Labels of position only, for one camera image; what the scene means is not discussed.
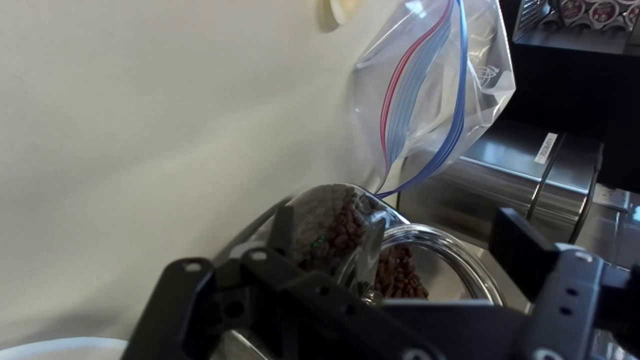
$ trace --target white label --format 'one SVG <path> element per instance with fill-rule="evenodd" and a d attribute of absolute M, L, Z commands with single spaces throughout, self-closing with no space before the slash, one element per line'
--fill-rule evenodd
<path fill-rule="evenodd" d="M 549 153 L 551 152 L 551 148 L 553 148 L 557 137 L 558 137 L 558 135 L 554 134 L 554 133 L 547 134 L 547 138 L 542 143 L 542 146 L 540 147 L 540 150 L 538 151 L 538 155 L 536 155 L 536 158 L 533 159 L 533 161 L 535 161 L 535 162 L 537 162 L 539 164 L 546 163 L 547 162 L 547 158 L 549 157 Z"/>

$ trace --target ziplock bag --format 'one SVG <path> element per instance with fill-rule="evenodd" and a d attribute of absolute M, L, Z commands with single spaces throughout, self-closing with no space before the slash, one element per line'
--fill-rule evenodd
<path fill-rule="evenodd" d="M 355 117 L 378 197 L 441 171 L 493 124 L 515 91 L 497 0 L 406 0 L 353 70 Z M 391 166 L 424 161 L 380 193 Z"/>

